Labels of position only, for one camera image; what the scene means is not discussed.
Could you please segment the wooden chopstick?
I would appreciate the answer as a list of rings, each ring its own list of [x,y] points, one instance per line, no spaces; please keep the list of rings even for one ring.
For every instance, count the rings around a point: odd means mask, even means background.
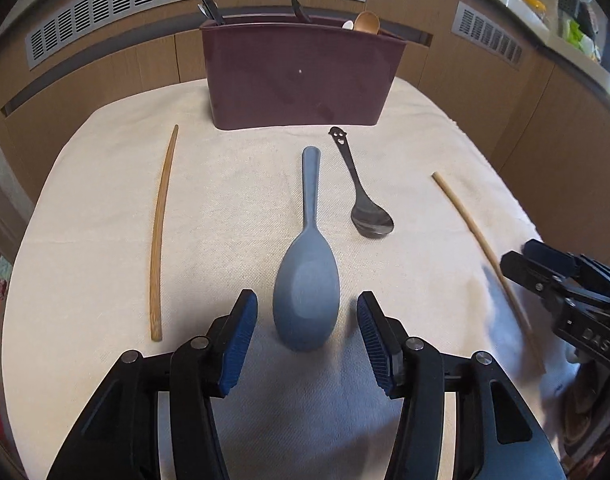
[[[150,250],[150,272],[148,272],[148,320],[150,321],[150,337],[152,341],[160,342],[163,339],[162,329],[162,250],[165,210],[171,174],[177,145],[179,126],[174,125],[167,145],[160,183],[158,184],[154,218],[152,226],[152,240]]]
[[[514,294],[509,282],[502,274],[500,263],[495,252],[492,250],[488,240],[486,240],[485,235],[476,224],[472,214],[470,214],[470,212],[466,209],[464,203],[462,203],[462,200],[460,200],[454,190],[450,188],[447,181],[437,171],[432,173],[432,179],[442,190],[450,203],[452,203],[452,206],[456,208],[456,211],[458,214],[460,214],[461,219],[474,236],[476,243],[478,246],[480,246],[480,250],[485,255],[492,272],[494,272],[496,279],[503,290],[504,296],[506,296],[506,300],[508,300],[508,303],[510,304],[514,318],[516,318],[516,322],[518,322],[518,326],[520,326],[522,334],[528,343],[530,350],[533,352],[539,373],[543,375],[547,369],[546,363],[544,362],[544,357],[542,356],[542,351],[540,349],[540,344],[538,344],[532,324],[530,324],[526,311],[522,307],[520,300],[518,300],[518,296]]]

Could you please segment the grey plastic rice paddle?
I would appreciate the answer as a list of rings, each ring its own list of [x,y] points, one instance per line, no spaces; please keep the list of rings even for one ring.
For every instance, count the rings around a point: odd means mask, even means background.
[[[337,264],[317,224],[320,159],[318,148],[304,148],[303,229],[281,261],[273,291],[274,326],[282,342],[297,352],[321,348],[340,310]]]

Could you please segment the smiley handle steel spoon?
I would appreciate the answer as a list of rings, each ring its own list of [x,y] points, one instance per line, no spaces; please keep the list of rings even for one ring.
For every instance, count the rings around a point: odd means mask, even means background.
[[[394,220],[390,214],[370,199],[364,190],[355,166],[352,151],[347,140],[347,133],[340,127],[330,129],[334,144],[341,153],[355,188],[355,203],[350,212],[350,220],[360,235],[372,240],[386,237],[394,230]]]

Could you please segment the wooden rice spoon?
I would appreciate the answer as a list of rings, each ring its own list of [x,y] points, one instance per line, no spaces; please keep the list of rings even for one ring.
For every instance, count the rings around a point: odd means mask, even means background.
[[[354,29],[357,32],[377,35],[380,31],[381,23],[378,16],[368,10],[360,12],[354,21]]]

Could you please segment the steel fork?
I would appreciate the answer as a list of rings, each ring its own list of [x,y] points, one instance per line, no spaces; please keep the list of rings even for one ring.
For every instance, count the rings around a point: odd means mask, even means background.
[[[215,22],[217,25],[226,24],[226,21],[214,0],[201,0],[198,4],[198,10],[200,10],[208,20]]]

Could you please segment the black handled steel spoon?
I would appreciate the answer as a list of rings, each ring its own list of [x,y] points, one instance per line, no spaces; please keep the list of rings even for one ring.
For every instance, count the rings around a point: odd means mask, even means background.
[[[294,12],[294,15],[301,23],[305,23],[305,24],[312,23],[312,19],[307,14],[307,12],[305,11],[304,7],[299,2],[299,0],[291,0],[291,7]]]

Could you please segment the cream table cloth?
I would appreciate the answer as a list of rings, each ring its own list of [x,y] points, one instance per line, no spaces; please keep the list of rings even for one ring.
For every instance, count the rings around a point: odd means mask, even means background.
[[[152,341],[148,272],[160,172],[179,126],[165,210],[163,339]],[[437,171],[497,254],[536,236],[487,159],[424,94],[398,80],[378,123],[348,132],[389,236],[360,236],[354,188],[323,126],[220,131],[204,81],[104,106],[58,155],[20,245],[2,334],[6,409],[26,474],[47,474],[70,427],[122,352],[179,347],[228,313],[244,288],[258,322],[239,383],[214,404],[235,479],[379,479],[400,403],[378,388],[356,324],[360,292],[441,352],[489,351],[552,441],[574,376],[546,311],[521,300],[547,371],[506,303]],[[306,146],[321,153],[318,225],[340,271],[340,314],[319,350],[291,352],[272,318],[279,264],[302,228]]]

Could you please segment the short grey vent grille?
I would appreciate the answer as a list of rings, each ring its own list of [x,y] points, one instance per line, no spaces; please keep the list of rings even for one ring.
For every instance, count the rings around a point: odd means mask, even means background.
[[[462,1],[458,3],[454,14],[451,32],[514,67],[521,64],[523,47],[518,40]]]

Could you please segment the yellow lid jar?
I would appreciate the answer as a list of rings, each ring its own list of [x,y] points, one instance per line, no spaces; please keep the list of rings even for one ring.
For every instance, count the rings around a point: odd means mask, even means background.
[[[546,20],[547,6],[544,3],[540,0],[523,0],[523,2],[538,16],[540,21],[544,22]]]

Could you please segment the maroon plastic utensil caddy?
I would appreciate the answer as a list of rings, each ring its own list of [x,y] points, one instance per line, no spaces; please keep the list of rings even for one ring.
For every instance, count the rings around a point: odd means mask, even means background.
[[[201,27],[214,125],[220,130],[378,122],[405,40],[305,24],[288,14],[233,15]]]

